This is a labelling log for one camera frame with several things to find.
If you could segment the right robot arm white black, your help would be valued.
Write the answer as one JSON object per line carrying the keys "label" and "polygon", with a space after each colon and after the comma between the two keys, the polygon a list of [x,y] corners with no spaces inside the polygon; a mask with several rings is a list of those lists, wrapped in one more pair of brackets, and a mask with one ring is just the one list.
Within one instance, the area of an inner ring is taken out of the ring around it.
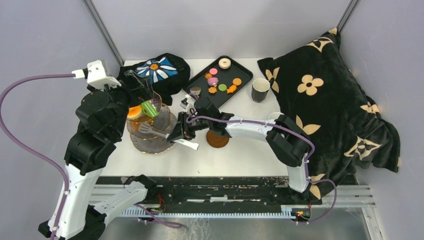
{"label": "right robot arm white black", "polygon": [[204,129],[219,137],[248,138],[265,142],[276,158],[286,165],[289,187],[304,193],[310,184],[307,163],[315,146],[306,133],[288,116],[280,114],[276,119],[255,120],[221,112],[208,99],[194,102],[193,111],[182,111],[171,133],[169,142],[190,142],[196,132]]}

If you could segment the orange donut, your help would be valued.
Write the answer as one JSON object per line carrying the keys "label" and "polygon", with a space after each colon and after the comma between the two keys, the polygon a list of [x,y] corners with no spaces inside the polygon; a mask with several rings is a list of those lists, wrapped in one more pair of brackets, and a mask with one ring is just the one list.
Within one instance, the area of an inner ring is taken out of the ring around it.
{"label": "orange donut", "polygon": [[136,120],[143,115],[143,109],[141,105],[130,107],[127,114],[128,120]]}

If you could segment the pink frosted cupcake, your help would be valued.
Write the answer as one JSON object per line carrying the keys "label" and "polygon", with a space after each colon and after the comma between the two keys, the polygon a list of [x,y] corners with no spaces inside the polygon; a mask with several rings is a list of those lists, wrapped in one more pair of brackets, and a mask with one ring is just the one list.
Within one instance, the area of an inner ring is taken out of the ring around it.
{"label": "pink frosted cupcake", "polygon": [[211,87],[217,87],[218,82],[219,82],[219,80],[218,80],[217,77],[210,77],[210,78],[207,79],[207,83]]}

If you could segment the metal tongs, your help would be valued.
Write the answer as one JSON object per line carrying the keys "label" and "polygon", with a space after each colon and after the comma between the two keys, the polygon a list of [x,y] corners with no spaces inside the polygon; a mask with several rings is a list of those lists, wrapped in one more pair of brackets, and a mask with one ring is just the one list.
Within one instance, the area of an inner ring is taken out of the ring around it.
{"label": "metal tongs", "polygon": [[[139,126],[139,132],[141,132],[143,134],[153,134],[157,137],[161,137],[161,138],[166,139],[166,140],[168,139],[168,137],[170,135],[169,133],[165,133],[163,131],[160,131],[158,129],[153,128],[150,124],[148,124],[146,122],[142,123]],[[191,148],[195,151],[197,151],[198,148],[199,148],[198,143],[191,142],[191,141],[186,140],[186,139],[176,139],[176,140],[172,140],[171,142],[186,146],[186,147]]]}

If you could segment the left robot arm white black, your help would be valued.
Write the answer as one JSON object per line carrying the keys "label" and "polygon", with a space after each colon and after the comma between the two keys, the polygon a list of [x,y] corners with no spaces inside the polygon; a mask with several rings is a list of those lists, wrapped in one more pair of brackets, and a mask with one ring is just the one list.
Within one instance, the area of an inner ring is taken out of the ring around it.
{"label": "left robot arm white black", "polygon": [[132,70],[121,79],[102,75],[100,85],[88,89],[75,112],[77,132],[65,151],[64,195],[51,219],[38,227],[46,238],[97,240],[114,218],[143,201],[156,184],[142,174],[107,200],[90,204],[94,186],[122,140],[129,109],[152,99],[154,91],[149,78]]}

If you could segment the green cake slice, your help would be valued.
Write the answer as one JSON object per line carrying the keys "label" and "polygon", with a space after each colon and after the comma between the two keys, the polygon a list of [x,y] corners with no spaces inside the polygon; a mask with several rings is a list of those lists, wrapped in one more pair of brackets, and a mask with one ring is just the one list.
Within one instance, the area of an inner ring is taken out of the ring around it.
{"label": "green cake slice", "polygon": [[159,114],[158,110],[150,100],[143,102],[140,106],[141,112],[150,118],[155,118]]}

